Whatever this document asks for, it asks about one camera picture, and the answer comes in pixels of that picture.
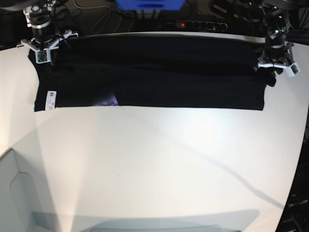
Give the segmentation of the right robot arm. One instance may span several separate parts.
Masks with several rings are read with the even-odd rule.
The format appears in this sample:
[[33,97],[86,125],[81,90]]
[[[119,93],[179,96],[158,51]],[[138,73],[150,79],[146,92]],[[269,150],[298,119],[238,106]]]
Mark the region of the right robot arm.
[[70,15],[65,4],[65,0],[42,0],[25,8],[23,13],[33,37],[22,39],[20,44],[38,55],[47,55],[57,48],[61,41],[67,43],[68,38],[78,37],[78,32],[60,29],[57,24]]

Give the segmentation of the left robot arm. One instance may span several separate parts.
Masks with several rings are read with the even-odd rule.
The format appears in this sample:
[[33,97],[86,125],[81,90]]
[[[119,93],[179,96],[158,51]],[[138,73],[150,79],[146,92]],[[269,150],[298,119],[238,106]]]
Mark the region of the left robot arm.
[[268,86],[275,86],[276,76],[283,72],[294,77],[300,72],[294,60],[294,41],[304,38],[308,29],[301,28],[300,21],[293,25],[295,14],[308,8],[307,0],[261,0],[257,3],[265,43],[255,50],[256,72]]

